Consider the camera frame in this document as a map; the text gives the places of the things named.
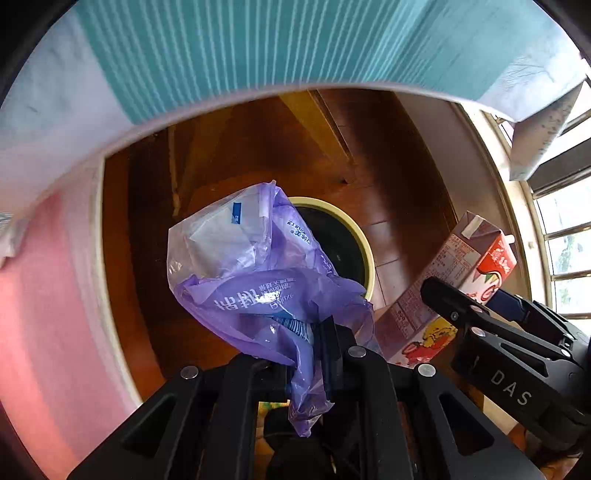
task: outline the das logo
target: das logo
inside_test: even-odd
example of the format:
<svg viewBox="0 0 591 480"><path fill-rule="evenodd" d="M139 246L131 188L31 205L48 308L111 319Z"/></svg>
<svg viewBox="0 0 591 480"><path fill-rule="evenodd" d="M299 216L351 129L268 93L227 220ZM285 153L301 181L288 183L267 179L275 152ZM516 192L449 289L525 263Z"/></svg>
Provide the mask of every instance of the das logo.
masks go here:
<svg viewBox="0 0 591 480"><path fill-rule="evenodd" d="M505 374L501 370L497 370L495 374L491 378L491 383L494 385L498 385L502 387L503 380L505 379ZM517 388L517 382L512 382L508 384L505 388L503 388L503 392L506 392L511 398L515 394L515 389ZM524 391L521 395L517 392L517 403L519 405L527 405L527 401L531 398L531 393L528 391Z"/></svg>

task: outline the yellow bin rim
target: yellow bin rim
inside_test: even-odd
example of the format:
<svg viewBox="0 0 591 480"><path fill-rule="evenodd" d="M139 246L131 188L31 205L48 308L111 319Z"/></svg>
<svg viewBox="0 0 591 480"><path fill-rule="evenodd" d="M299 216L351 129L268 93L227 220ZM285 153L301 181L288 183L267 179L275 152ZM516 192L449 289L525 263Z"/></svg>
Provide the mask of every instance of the yellow bin rim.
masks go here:
<svg viewBox="0 0 591 480"><path fill-rule="evenodd" d="M328 213L330 216L336 218L341 222L347 230L351 232L351 235L355 238L361 254L363 256L363 264L365 265L365 278L367 279L367 285L365 287L364 297L370 300L374 294L375 287L375 262L374 255L369 246L369 242L363 233L363 230L355 223L355 221L347 215L343 210L334 206L331 203L325 202L324 200L314 199L311 197L289 197L290 202L296 207L309 207L322 212Z"/></svg>

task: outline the nutrition label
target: nutrition label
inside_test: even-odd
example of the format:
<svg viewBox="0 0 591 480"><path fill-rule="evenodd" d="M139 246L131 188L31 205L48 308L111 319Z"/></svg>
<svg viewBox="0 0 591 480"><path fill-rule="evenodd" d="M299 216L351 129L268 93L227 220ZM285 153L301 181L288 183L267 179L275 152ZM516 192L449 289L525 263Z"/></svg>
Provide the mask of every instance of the nutrition label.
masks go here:
<svg viewBox="0 0 591 480"><path fill-rule="evenodd" d="M437 314L421 300L421 285L429 277L437 277L447 283L459 285L468 272L476 265L480 253L464 243L456 235L451 235L435 259L423 271L397 302L392 306L396 324L406 338L413 336L425 323L433 320Z"/></svg>

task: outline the metal window bar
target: metal window bar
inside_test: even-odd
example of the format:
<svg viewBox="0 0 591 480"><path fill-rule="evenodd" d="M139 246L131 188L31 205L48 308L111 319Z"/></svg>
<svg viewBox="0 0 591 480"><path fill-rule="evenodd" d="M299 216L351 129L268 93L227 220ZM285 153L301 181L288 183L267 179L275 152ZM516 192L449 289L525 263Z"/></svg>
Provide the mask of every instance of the metal window bar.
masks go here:
<svg viewBox="0 0 591 480"><path fill-rule="evenodd" d="M591 312L588 313L561 313L560 316L567 320L589 320L591 319Z"/></svg>
<svg viewBox="0 0 591 480"><path fill-rule="evenodd" d="M574 233L586 232L589 229L591 229L591 222L582 223L581 225L565 228L563 230L559 230L558 232L547 233L544 235L544 240L554 240L555 238L560 238L561 236L568 236L573 235Z"/></svg>
<svg viewBox="0 0 591 480"><path fill-rule="evenodd" d="M589 77L585 78L585 83L591 87ZM585 120L589 118L591 118L591 108L586 112L581 113L577 118L573 118L569 123L567 123L564 126L564 129L561 131L560 135L564 135L566 132L570 132L573 128L578 127L580 124L582 124Z"/></svg>
<svg viewBox="0 0 591 480"><path fill-rule="evenodd" d="M577 183L579 180L584 180L587 177L591 176L591 167L585 168L583 170L578 171L572 175L569 175L563 179L560 179L554 183L551 183L544 188L537 190L536 192L532 192L532 197L534 200L542 198L550 193L557 192L558 190L562 190L573 183Z"/></svg>
<svg viewBox="0 0 591 480"><path fill-rule="evenodd" d="M570 272L570 273L559 273L556 275L551 275L550 280L552 280L552 281L572 280L574 278L583 278L583 277L591 277L591 270L583 270L580 272Z"/></svg>

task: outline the wall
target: wall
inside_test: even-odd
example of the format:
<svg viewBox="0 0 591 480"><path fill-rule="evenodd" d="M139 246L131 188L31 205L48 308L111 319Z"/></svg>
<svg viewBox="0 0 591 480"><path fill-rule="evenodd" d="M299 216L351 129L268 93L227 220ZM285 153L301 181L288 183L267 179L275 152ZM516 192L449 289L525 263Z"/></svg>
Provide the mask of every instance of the wall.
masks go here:
<svg viewBox="0 0 591 480"><path fill-rule="evenodd" d="M451 103L408 93L396 94L423 137L439 169L448 194L461 217L470 210L501 228L506 235L513 231L501 195L499 179L482 147L475 141ZM529 297L528 283L522 265L513 270L504 284L511 293Z"/></svg>

